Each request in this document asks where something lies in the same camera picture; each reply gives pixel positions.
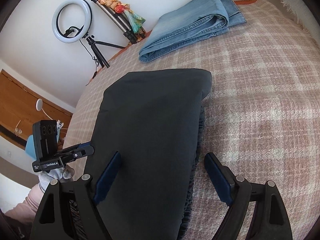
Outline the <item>pink sleeved left forearm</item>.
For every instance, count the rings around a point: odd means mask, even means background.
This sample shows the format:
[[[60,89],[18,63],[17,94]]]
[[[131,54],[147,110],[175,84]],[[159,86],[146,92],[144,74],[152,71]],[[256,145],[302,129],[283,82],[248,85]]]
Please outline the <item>pink sleeved left forearm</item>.
[[[41,190],[40,184],[38,183],[31,188],[22,203],[17,204],[4,215],[25,225],[32,224],[43,195],[44,192]]]

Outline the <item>white gloved left hand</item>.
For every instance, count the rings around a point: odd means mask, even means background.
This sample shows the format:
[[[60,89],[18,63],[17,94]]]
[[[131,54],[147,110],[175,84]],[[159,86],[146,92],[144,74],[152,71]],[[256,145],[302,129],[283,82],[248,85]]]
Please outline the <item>white gloved left hand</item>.
[[[49,172],[42,171],[38,175],[40,189],[45,193],[48,185],[53,179],[56,179],[61,183],[73,181],[74,174],[74,169],[68,165],[66,167],[50,170]]]

